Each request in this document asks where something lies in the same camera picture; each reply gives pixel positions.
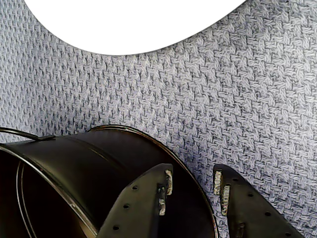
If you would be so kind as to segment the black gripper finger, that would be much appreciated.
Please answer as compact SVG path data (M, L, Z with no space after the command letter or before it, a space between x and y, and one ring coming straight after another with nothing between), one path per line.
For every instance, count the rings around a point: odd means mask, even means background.
M220 196L231 238L302 238L246 179L224 164L213 167L213 192Z
M126 186L105 219L99 238L157 238L166 197L172 194L173 165L158 164Z

